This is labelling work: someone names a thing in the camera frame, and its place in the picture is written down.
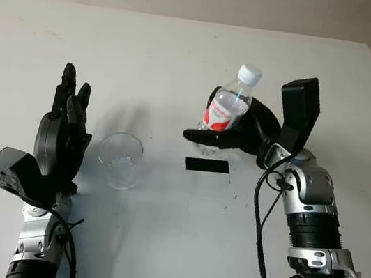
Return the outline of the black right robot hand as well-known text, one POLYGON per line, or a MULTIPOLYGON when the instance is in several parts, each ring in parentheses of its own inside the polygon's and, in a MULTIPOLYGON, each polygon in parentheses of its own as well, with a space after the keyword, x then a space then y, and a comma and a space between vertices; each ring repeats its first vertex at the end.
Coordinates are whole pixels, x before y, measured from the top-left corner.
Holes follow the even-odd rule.
POLYGON ((187 129, 185 139, 195 144, 220 149, 241 149, 257 156, 262 144, 276 139, 281 126, 273 112, 257 98, 252 98, 249 110, 230 129, 225 131, 187 129))

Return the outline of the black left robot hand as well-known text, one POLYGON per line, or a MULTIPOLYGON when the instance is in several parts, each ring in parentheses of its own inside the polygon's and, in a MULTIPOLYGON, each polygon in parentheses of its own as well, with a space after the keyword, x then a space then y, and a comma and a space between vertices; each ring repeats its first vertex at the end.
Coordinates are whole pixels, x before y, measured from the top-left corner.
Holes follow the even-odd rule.
POLYGON ((69 62, 56 87, 51 111, 40 121, 33 152, 48 183, 57 192, 69 195, 77 192, 73 179, 92 139, 86 131, 91 87, 86 82, 76 89, 76 79, 75 66, 69 62))

